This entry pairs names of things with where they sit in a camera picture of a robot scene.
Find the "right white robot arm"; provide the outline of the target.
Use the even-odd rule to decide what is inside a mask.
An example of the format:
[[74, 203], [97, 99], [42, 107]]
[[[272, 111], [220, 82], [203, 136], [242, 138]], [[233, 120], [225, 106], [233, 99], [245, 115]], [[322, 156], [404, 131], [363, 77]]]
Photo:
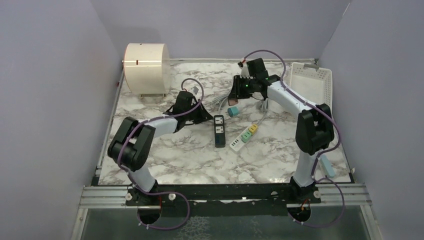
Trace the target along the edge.
[[316, 104], [292, 90], [282, 76], [269, 75], [262, 58], [238, 62], [241, 73], [233, 77], [228, 94], [229, 106], [241, 99], [249, 99], [260, 93], [264, 100], [272, 100], [292, 114], [297, 120], [295, 142], [300, 149], [294, 175], [290, 178], [289, 199], [300, 204], [315, 187], [313, 179], [318, 156], [335, 138], [335, 123], [331, 108], [325, 103]]

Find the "black power strip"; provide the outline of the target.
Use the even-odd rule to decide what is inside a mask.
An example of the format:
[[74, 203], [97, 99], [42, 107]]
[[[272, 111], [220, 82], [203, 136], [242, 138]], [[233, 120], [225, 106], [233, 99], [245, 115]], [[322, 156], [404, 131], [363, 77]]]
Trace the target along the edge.
[[216, 148], [224, 148], [226, 146], [224, 116], [214, 115], [213, 123], [214, 145]]

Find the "white power strip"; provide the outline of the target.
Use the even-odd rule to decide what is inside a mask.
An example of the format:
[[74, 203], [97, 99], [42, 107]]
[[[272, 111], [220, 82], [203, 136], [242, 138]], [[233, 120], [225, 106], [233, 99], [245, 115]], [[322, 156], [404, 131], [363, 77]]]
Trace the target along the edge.
[[251, 132], [249, 128], [246, 128], [243, 132], [241, 132], [230, 144], [229, 147], [234, 152], [239, 152], [247, 143], [249, 143], [254, 134]]

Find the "yellow usb charger plug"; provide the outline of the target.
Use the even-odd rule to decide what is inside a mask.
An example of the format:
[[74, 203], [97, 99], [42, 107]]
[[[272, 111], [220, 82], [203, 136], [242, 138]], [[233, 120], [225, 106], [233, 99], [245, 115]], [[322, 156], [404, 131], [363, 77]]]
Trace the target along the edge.
[[257, 132], [257, 130], [258, 130], [258, 125], [257, 125], [257, 124], [252, 124], [252, 125], [248, 128], [248, 131], [249, 131], [252, 135], [254, 135], [254, 134]]

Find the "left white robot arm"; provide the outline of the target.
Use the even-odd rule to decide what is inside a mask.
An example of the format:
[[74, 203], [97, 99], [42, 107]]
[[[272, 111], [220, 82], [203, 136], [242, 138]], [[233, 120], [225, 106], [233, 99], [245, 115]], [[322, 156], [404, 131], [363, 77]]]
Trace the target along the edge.
[[124, 170], [138, 192], [144, 205], [157, 200], [157, 183], [146, 164], [153, 140], [166, 134], [177, 133], [187, 125], [197, 125], [212, 120], [200, 99], [180, 91], [175, 103], [161, 116], [139, 121], [126, 117], [121, 122], [107, 149], [107, 156]]

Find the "pink usb charger plug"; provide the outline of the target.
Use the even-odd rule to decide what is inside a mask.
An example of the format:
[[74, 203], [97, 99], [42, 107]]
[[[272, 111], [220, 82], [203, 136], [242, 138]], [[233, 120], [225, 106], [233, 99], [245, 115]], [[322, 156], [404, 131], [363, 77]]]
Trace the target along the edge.
[[234, 100], [234, 99], [229, 99], [229, 100], [228, 100], [228, 105], [229, 105], [229, 106], [235, 106], [237, 103], [238, 103], [238, 101], [237, 101], [237, 100]]

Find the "teal usb charger plug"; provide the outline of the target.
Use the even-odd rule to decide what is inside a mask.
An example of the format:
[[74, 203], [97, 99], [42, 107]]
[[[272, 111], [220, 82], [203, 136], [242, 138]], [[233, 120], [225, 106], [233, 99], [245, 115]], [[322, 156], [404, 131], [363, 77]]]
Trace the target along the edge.
[[227, 109], [227, 113], [232, 118], [237, 116], [240, 113], [240, 111], [236, 106], [232, 106]]

